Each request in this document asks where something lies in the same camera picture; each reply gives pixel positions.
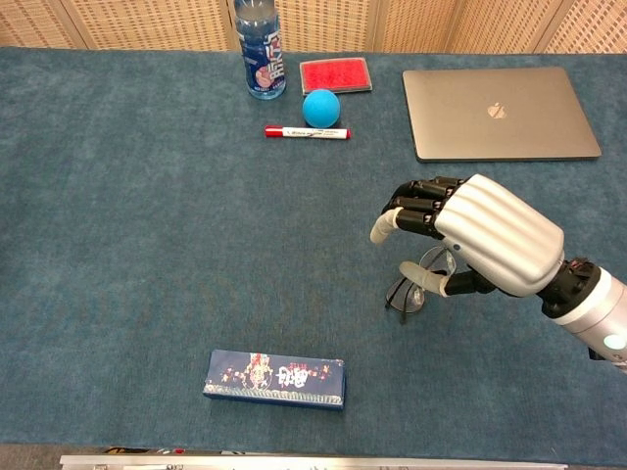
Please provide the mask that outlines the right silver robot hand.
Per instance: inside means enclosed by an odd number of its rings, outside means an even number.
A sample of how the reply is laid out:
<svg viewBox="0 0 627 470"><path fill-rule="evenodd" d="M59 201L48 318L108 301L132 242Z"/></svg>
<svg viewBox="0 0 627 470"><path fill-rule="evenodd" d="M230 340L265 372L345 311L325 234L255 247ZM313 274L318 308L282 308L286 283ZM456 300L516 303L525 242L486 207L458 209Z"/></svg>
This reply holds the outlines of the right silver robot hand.
<svg viewBox="0 0 627 470"><path fill-rule="evenodd" d="M562 229L481 174L402 184L374 222L370 241L381 244L396 230L441 241L514 297L542 291L564 261Z"/></svg>

